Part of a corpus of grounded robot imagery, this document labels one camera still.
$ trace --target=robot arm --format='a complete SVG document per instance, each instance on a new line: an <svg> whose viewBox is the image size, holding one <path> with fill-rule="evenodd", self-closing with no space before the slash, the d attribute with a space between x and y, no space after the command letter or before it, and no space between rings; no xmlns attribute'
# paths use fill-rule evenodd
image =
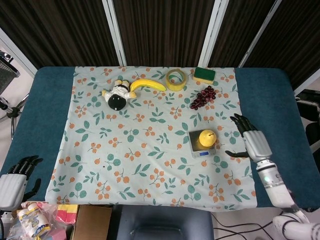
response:
<svg viewBox="0 0 320 240"><path fill-rule="evenodd" d="M41 184L35 181L32 191L25 193L26 185L35 166L43 161L39 156L28 156L12 166L7 174L0 177L0 211L13 211L21 202L34 196Z"/></svg>
<svg viewBox="0 0 320 240"><path fill-rule="evenodd" d="M230 118L243 137L247 152L225 153L231 157L250 157L256 163L256 170L272 205L284 211L283 215L273 218L275 228L287 240L320 240L320 223L310 223L292 199L277 165L270 160L272 151L263 132L258 131L244 116L235 113Z"/></svg>

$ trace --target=sponge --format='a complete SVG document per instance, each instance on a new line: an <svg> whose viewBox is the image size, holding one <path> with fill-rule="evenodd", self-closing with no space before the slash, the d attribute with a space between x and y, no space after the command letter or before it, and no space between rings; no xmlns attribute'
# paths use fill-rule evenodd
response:
<svg viewBox="0 0 320 240"><path fill-rule="evenodd" d="M197 66L193 74L193 80L206 84L212 84L214 82L215 75L215 71Z"/></svg>

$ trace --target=kitchen scale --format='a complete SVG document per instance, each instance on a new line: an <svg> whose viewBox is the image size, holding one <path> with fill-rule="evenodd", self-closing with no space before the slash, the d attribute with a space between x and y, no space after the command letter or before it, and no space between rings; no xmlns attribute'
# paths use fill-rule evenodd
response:
<svg viewBox="0 0 320 240"><path fill-rule="evenodd" d="M200 158L200 157L208 157L216 154L215 145L205 147L203 146L199 141L200 133L203 130L198 131L189 131L189 142L191 146L191 153L194 158Z"/></svg>

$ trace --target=cable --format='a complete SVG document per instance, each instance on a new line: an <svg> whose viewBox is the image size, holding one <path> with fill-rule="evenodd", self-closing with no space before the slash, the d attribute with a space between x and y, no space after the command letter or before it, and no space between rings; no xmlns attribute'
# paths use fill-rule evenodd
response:
<svg viewBox="0 0 320 240"><path fill-rule="evenodd" d="M271 239L271 240L274 240L270 234L264 229L265 227L269 226L270 224L272 224L272 221L268 222L267 224L261 226L260 224L258 223L242 223L242 224L236 224L236 225L230 225L230 226L227 226L227 225L223 225L221 222L218 221L218 219L211 213L211 215L214 217L214 219L223 227L225 228L234 228L234 227L239 227L239 226L246 226L246 225L258 225L260 228L257 228L257 229L254 229L254 230L250 230L250 231L241 231L241 232L235 232L235 231L230 231L230 230L227 230L227 229L223 229L223 228L217 228L217 227L214 227L213 229L217 229L217 230L223 230L223 231L226 231L226 232L233 232L233 234L229 234L229 235L226 235L226 236L223 236L223 237L219 237L217 238L216 240L220 240L220 239L224 239L224 238L227 238L227 237L231 237L231 236L234 236L234 235L241 235L243 237L242 234L245 234L245 233L252 233L252 232L256 232L256 231L259 231L259 230L263 230L267 235L268 237Z"/></svg>
<svg viewBox="0 0 320 240"><path fill-rule="evenodd" d="M4 223L2 222L1 216L2 216L2 214L0 214L1 240L4 240L5 239L5 227L4 227Z"/></svg>
<svg viewBox="0 0 320 240"><path fill-rule="evenodd" d="M213 229L217 229L217 230L222 230L222 231L226 231L226 232L229 232L229 233L233 233L233 234L230 234L230 235L227 235L227 236L219 237L219 238L217 238L216 240L218 240L218 239L224 239L224 238L226 238L226 237L234 236L234 235L240 235L241 237L243 237L244 240L248 240L245 236L243 236L243 235L242 235L241 233L239 233L239 232L235 232L235 231L231 231L231 230L224 229L224 228L219 228L219 227L214 227Z"/></svg>
<svg viewBox="0 0 320 240"><path fill-rule="evenodd" d="M259 230L263 230L264 232L265 232L265 234L267 234L268 235L268 237L271 239L271 240L273 240L273 238L270 236L270 234L264 229L266 226L268 226L268 225L270 225L271 223L272 223L272 221L271 222L269 222L267 225L265 225L265 226L261 226L260 224L258 224L258 223L242 223L242 224L236 224L236 225L230 225L230 226L227 226L227 225L223 225L221 222L219 222L219 220L211 213L211 215L214 217L214 219L221 225L221 226L223 226L223 227L225 227L225 228L235 228L235 227L239 227L239 226L247 226L247 225L258 225L260 228L257 228L257 229L255 229L255 230L252 230L252 232L255 232L255 231L259 231Z"/></svg>
<svg viewBox="0 0 320 240"><path fill-rule="evenodd" d="M232 237L232 236L234 236L234 235L241 235L241 234L246 234L246 233L253 233L253 232L256 232L256 231L258 231L258 230L261 230L261 229L265 228L266 226L269 226L270 224L272 224L272 221L271 221L271 222L268 222L266 225L264 225L264 226L262 226L262 227L260 227L260 228L257 228L257 229L254 229L254 230L250 230L250 231L234 232L234 234L229 234L229 235L227 235L227 236L222 236L222 237L217 238L216 240L224 239L224 238L227 238L227 237ZM216 227L214 227L213 229L224 230L224 231L229 232L229 230L224 229L224 228L216 228Z"/></svg>

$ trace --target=dark red grapes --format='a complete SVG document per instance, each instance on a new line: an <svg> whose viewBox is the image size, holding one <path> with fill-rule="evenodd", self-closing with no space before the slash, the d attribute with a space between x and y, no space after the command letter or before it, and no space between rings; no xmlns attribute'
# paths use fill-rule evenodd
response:
<svg viewBox="0 0 320 240"><path fill-rule="evenodd" d="M196 99L191 103L190 108L198 110L198 108L205 106L208 102L214 99L216 99L215 90L211 86L207 86L196 95Z"/></svg>

